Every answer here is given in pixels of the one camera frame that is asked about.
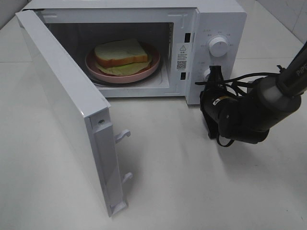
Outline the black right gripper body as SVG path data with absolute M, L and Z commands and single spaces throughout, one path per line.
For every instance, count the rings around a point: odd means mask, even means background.
M 240 124 L 240 114 L 238 113 L 238 101 L 240 99 L 237 90 L 231 93 L 227 88 L 234 89 L 233 86 L 226 84 L 223 80 L 205 82 L 205 88 L 200 94 L 201 111 L 204 120 L 208 125 L 219 124 L 219 116 L 222 110 L 226 111 L 228 119 L 235 125 Z

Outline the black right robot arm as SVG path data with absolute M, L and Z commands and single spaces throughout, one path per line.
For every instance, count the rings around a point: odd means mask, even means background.
M 200 110 L 208 136 L 250 144 L 262 142 L 271 127 L 294 113 L 307 90 L 307 46 L 303 45 L 287 68 L 278 73 L 256 72 L 225 80 L 221 66 L 209 67 L 200 92 Z

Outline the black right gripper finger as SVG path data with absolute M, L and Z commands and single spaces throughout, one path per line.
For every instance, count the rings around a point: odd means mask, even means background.
M 220 82 L 224 81 L 222 74 L 222 67 L 220 65 L 209 66 L 210 74 L 208 77 L 208 82 Z
M 204 119 L 208 130 L 209 138 L 218 139 L 219 138 L 218 124 L 209 115 L 204 115 Z

